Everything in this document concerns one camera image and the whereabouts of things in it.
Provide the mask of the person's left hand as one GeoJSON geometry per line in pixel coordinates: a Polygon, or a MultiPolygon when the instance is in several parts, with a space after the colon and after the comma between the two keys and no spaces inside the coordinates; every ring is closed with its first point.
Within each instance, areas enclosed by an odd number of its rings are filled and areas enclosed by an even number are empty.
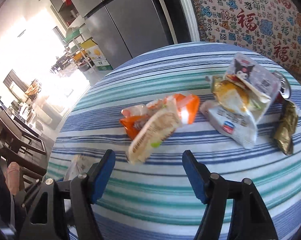
{"type": "Polygon", "coordinates": [[[5,179],[10,193],[15,196],[19,192],[20,185],[20,167],[16,162],[11,162],[7,167],[5,179]]]}

